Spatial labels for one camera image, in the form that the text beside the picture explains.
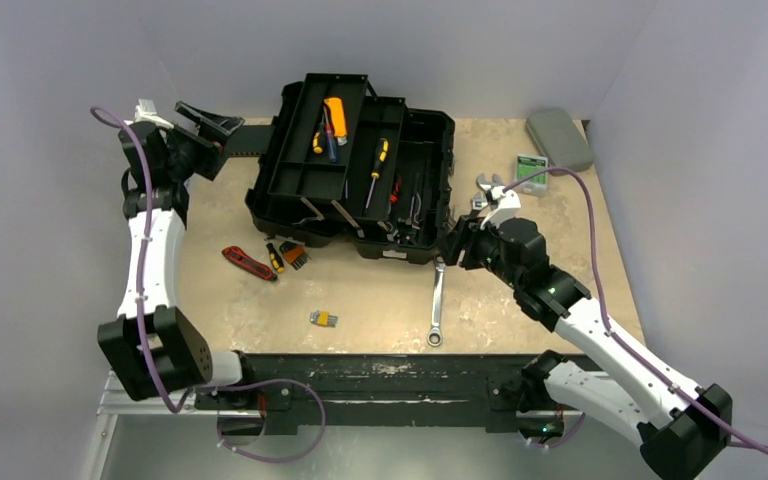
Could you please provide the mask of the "black yellow phillips screwdriver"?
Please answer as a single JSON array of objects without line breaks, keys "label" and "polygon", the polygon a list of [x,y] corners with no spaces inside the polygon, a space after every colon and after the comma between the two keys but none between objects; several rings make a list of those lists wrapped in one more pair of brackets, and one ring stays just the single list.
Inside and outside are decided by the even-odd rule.
[{"label": "black yellow phillips screwdriver", "polygon": [[389,140],[387,138],[381,137],[377,143],[377,146],[374,152],[373,167],[370,174],[371,181],[368,189],[367,199],[364,204],[364,211],[367,211],[370,206],[377,180],[380,178],[383,165],[388,156],[388,151],[389,151]]}]

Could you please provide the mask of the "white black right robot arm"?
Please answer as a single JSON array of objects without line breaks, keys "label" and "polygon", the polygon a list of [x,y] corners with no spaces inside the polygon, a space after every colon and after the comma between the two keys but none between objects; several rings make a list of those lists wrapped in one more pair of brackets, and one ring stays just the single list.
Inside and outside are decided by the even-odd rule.
[{"label": "white black right robot arm", "polygon": [[733,401],[719,385],[701,387],[630,335],[574,276],[553,265],[535,222],[500,226],[463,216],[441,243],[449,266],[491,272],[521,311],[579,348],[599,378],[553,351],[523,370],[523,402],[574,407],[638,448],[661,479],[695,479],[727,446]]}]

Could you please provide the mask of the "orange utility knife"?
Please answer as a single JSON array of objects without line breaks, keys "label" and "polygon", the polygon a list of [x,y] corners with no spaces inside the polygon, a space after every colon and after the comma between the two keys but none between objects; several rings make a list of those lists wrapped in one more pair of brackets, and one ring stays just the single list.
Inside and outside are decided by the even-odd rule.
[{"label": "orange utility knife", "polygon": [[339,146],[346,145],[348,143],[348,123],[343,100],[336,96],[326,97],[324,105],[329,111],[329,119],[337,144]]}]

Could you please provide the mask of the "red blue small screwdriver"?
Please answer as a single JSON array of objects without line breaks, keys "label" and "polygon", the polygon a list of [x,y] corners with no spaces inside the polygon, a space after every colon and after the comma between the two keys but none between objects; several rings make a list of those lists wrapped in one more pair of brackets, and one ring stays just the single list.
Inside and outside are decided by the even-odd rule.
[{"label": "red blue small screwdriver", "polygon": [[326,151],[331,163],[337,164],[339,162],[338,148],[334,130],[330,121],[330,114],[327,110],[323,112],[324,130],[326,134]]}]

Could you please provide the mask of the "black plastic toolbox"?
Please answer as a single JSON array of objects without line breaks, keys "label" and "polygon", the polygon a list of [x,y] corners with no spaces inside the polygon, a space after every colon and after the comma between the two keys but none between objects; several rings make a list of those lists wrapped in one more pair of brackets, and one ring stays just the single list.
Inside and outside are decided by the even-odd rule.
[{"label": "black plastic toolbox", "polygon": [[[312,151],[320,115],[328,111],[324,99],[332,96],[343,100],[348,123],[348,143],[337,144],[337,164],[329,161],[326,136],[325,151]],[[284,86],[281,109],[268,125],[274,127],[270,147],[257,157],[258,175],[245,195],[259,231],[314,248],[345,235],[366,259],[434,261],[452,217],[455,122],[448,114],[381,96],[364,75],[309,73]],[[364,211],[381,137],[389,140],[388,156]],[[415,173],[424,175],[423,203],[433,227],[427,241],[407,245],[396,219],[408,209]],[[396,174],[403,184],[399,201],[391,205]]]}]

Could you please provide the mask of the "steel claw hammer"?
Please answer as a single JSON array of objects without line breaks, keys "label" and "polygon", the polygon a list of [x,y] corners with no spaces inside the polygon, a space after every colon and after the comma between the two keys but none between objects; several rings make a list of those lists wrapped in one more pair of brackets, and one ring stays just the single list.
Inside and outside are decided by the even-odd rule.
[{"label": "steel claw hammer", "polygon": [[406,226],[411,229],[418,230],[422,207],[423,175],[421,173],[415,173],[410,182],[410,186],[410,200],[408,202],[408,209],[404,211],[402,216],[398,216],[396,221],[400,226]]}]

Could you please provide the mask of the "short black yellow screwdriver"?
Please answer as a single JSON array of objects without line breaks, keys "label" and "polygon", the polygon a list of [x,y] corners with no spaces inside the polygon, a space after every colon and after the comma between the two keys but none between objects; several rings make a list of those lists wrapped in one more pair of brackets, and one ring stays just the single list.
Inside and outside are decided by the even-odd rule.
[{"label": "short black yellow screwdriver", "polygon": [[315,133],[312,138],[312,151],[314,154],[322,154],[325,151],[325,126],[326,126],[326,119],[325,114],[322,113],[320,115],[319,122],[317,124]]}]

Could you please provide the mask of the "black multi pliers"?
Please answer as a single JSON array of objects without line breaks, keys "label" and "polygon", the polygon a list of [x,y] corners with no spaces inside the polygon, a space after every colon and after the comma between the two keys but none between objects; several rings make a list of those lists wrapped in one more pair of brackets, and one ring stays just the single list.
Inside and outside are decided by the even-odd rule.
[{"label": "black multi pliers", "polygon": [[432,232],[433,223],[429,220],[429,212],[424,208],[424,193],[424,175],[415,173],[412,178],[408,215],[402,220],[403,242],[407,245],[422,244],[430,238]]}]

